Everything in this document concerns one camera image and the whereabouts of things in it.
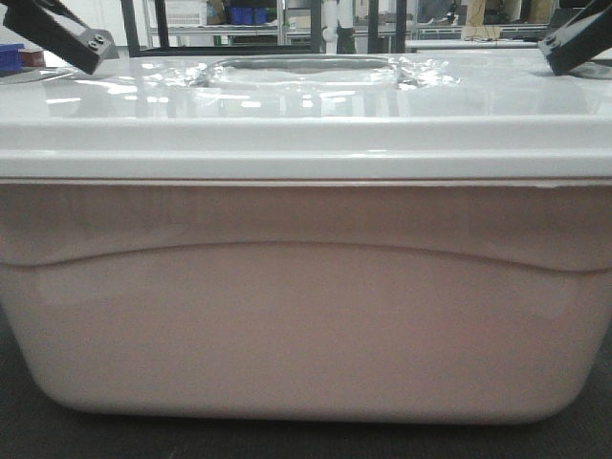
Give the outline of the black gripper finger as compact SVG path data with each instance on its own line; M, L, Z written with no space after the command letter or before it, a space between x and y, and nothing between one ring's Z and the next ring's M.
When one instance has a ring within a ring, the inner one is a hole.
M611 48L611 2L590 1L537 47L555 76L567 75L578 66Z
M114 39L88 26L61 1L2 1L3 25L12 32L92 75L114 58Z

